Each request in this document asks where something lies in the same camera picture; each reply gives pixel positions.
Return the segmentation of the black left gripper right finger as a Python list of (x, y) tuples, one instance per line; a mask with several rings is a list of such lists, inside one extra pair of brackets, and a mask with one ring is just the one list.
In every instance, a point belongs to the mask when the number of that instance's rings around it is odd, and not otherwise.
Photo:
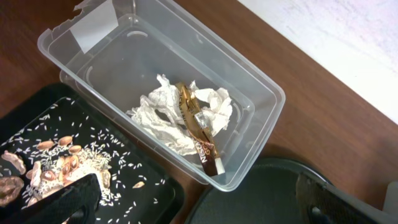
[(303, 172), (298, 175), (295, 196), (304, 223), (382, 223), (382, 215), (374, 209), (349, 203), (346, 195), (333, 192), (332, 185)]

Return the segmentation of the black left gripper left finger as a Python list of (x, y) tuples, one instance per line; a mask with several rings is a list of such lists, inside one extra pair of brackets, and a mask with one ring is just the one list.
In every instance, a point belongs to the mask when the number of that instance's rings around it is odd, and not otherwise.
[(101, 189), (94, 174), (86, 175), (37, 203), (1, 219), (4, 224), (94, 223)]

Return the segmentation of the brown gold coffee sachet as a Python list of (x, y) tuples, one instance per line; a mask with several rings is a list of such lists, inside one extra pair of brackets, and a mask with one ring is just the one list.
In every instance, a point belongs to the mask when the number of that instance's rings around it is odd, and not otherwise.
[(224, 174), (224, 165), (197, 98), (185, 84), (177, 83), (176, 87), (180, 93), (180, 112), (205, 174), (210, 177)]

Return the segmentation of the white paper napkin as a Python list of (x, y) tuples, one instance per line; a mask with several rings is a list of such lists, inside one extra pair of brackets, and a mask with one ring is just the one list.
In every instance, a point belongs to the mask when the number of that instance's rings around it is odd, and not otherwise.
[[(140, 106), (132, 108), (126, 114), (177, 154), (196, 154), (193, 140), (188, 131), (183, 129), (184, 121), (179, 108), (180, 93), (177, 87), (172, 85), (164, 74), (158, 74), (157, 81), (160, 87), (147, 96), (142, 95)], [(211, 135), (216, 136), (221, 130), (227, 129), (233, 113), (232, 99), (227, 89), (199, 89), (195, 82), (191, 82), (188, 89), (199, 101), (208, 103), (208, 106), (202, 106), (201, 110)]]

